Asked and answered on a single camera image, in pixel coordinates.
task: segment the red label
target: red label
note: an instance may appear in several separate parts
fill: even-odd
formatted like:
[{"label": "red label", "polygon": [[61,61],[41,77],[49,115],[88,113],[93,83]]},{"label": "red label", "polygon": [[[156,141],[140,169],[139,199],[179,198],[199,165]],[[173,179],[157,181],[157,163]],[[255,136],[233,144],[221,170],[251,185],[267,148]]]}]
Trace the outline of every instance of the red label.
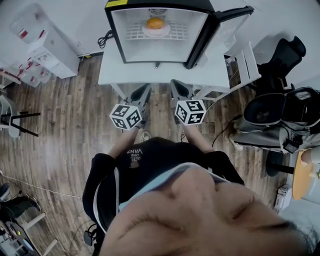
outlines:
[{"label": "red label", "polygon": [[28,32],[25,30],[22,32],[22,34],[19,37],[23,39],[26,35],[28,35]]}]

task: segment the nose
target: nose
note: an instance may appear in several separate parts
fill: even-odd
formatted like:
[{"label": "nose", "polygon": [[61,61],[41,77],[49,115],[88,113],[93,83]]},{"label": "nose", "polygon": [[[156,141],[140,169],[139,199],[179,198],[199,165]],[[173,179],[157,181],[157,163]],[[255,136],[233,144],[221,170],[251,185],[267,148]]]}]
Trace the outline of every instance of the nose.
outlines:
[{"label": "nose", "polygon": [[201,167],[191,167],[169,186],[171,197],[193,209],[214,208],[216,185],[211,175]]}]

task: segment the yellow label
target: yellow label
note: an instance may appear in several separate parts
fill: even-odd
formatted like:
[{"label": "yellow label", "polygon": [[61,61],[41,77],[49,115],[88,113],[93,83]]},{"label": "yellow label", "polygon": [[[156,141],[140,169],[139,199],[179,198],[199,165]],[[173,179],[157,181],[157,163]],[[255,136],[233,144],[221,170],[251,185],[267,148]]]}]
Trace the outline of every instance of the yellow label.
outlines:
[{"label": "yellow label", "polygon": [[122,6],[122,5],[126,5],[127,3],[128,3],[128,0],[109,1],[105,7],[107,8],[112,6]]}]

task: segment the white plate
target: white plate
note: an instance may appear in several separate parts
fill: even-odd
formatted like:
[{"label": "white plate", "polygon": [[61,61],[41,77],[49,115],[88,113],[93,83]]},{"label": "white plate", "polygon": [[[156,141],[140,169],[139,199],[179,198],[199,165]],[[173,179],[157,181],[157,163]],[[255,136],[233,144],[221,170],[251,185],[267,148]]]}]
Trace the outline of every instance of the white plate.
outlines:
[{"label": "white plate", "polygon": [[147,28],[146,25],[142,26],[142,32],[151,38],[162,38],[170,33],[170,25],[167,22],[164,22],[164,26],[159,29]]}]

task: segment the white shelf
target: white shelf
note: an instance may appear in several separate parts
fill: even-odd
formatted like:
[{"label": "white shelf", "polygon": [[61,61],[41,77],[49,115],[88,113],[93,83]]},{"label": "white shelf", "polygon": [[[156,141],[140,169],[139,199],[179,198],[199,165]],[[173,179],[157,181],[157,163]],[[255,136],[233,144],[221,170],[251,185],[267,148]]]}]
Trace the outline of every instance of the white shelf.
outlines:
[{"label": "white shelf", "polygon": [[146,24],[145,21],[136,22],[126,28],[126,40],[144,40],[144,39],[167,39],[167,40],[183,40],[186,41],[188,37],[188,29],[186,25],[168,21],[170,25],[170,33],[162,37],[150,37],[143,33],[142,27]]}]

